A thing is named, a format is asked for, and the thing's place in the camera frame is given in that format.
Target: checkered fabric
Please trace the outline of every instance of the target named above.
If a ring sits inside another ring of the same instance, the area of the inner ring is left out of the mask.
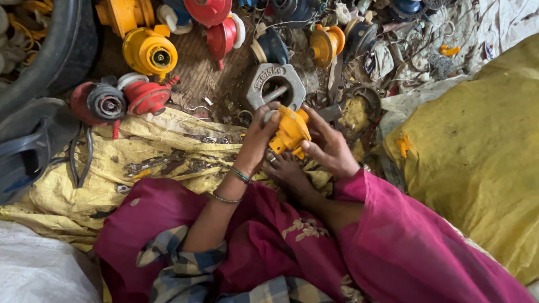
[[[241,294],[209,293],[213,272],[226,258],[226,243],[202,253],[178,251],[189,228],[185,225],[160,233],[148,243],[137,258],[137,266],[145,266],[160,256],[169,258],[170,266],[164,268],[154,281],[150,303],[323,303],[331,298],[311,283],[299,278],[277,277]]]

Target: woman's left hand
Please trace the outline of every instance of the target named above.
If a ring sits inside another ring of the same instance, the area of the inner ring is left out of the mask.
[[[243,146],[234,162],[234,168],[247,176],[252,176],[260,170],[268,143],[279,128],[279,112],[277,111],[273,112],[270,120],[264,124],[266,113],[277,109],[279,105],[277,101],[269,102],[254,112],[253,122],[243,138]]]

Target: wrist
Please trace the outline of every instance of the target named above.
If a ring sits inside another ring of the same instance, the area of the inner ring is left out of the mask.
[[[257,165],[258,163],[252,163],[251,160],[244,161],[243,159],[236,159],[236,161],[234,162],[232,166],[236,168],[240,173],[250,178],[253,176],[254,170],[257,167]]]
[[[352,178],[361,169],[360,165],[355,163],[351,164],[341,170],[339,178]]]

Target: rubber band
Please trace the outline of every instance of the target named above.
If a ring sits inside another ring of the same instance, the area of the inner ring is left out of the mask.
[[[30,33],[30,30],[27,29],[26,26],[22,25],[21,23],[15,21],[15,20],[11,21],[11,25],[13,25],[13,27],[15,27],[15,25],[17,25],[17,26],[19,26],[21,29],[23,29],[25,31],[26,36],[28,36],[30,38],[30,46],[25,48],[24,51],[31,50],[33,48],[33,46],[34,46],[35,40],[34,40],[34,38],[32,36],[32,33]]]

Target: white plastic knob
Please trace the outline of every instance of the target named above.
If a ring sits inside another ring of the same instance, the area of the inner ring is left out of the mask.
[[[189,20],[189,23],[184,26],[178,26],[178,15],[173,8],[163,4],[157,8],[157,19],[161,24],[168,25],[170,32],[176,35],[183,35],[190,32],[193,29],[193,21]]]
[[[116,88],[123,91],[124,88],[139,81],[145,81],[146,83],[148,83],[150,82],[150,79],[148,79],[147,76],[139,73],[127,73],[118,79],[118,81],[116,82]]]
[[[234,21],[236,25],[236,41],[234,41],[234,44],[232,47],[235,49],[238,49],[241,47],[243,42],[245,41],[245,25],[243,24],[243,21],[236,15],[235,13],[231,13],[232,20]]]
[[[254,36],[255,39],[258,39],[260,38],[260,36],[262,35],[265,35],[266,34],[266,29],[268,27],[266,26],[266,24],[264,22],[258,24],[256,30],[257,30],[257,34]]]

